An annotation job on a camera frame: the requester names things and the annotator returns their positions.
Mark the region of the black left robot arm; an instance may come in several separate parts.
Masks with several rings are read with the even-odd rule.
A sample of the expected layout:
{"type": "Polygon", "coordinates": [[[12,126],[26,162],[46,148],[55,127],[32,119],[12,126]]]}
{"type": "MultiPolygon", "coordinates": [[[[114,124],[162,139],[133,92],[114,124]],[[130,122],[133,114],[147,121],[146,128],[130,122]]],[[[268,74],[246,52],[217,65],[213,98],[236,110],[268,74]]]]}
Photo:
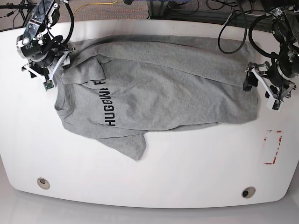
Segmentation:
{"type": "Polygon", "coordinates": [[[266,89],[266,97],[273,104],[281,104],[284,98],[290,98],[291,91],[296,89],[292,81],[299,74],[299,48],[295,43],[299,38],[299,2],[297,0],[263,0],[263,14],[251,25],[244,18],[244,38],[262,56],[269,58],[263,64],[249,63],[243,83],[244,91],[250,91],[258,83],[266,89]],[[279,43],[278,53],[267,53],[255,43],[253,30],[262,20],[271,18],[271,32],[279,43]]]}

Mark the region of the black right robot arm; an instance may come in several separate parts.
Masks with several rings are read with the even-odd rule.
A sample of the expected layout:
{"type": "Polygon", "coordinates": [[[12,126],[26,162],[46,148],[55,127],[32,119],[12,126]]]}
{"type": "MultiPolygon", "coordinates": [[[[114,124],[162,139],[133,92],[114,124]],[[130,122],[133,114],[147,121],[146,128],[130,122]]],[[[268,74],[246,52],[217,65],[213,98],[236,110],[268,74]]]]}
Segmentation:
{"type": "Polygon", "coordinates": [[[40,1],[33,9],[24,33],[16,40],[17,52],[28,60],[22,70],[29,71],[31,77],[40,78],[45,85],[54,83],[54,74],[58,68],[69,64],[69,54],[74,51],[68,46],[73,30],[74,16],[68,0],[40,1]],[[71,19],[66,38],[50,32],[59,20],[61,3],[65,4],[71,19]]]}

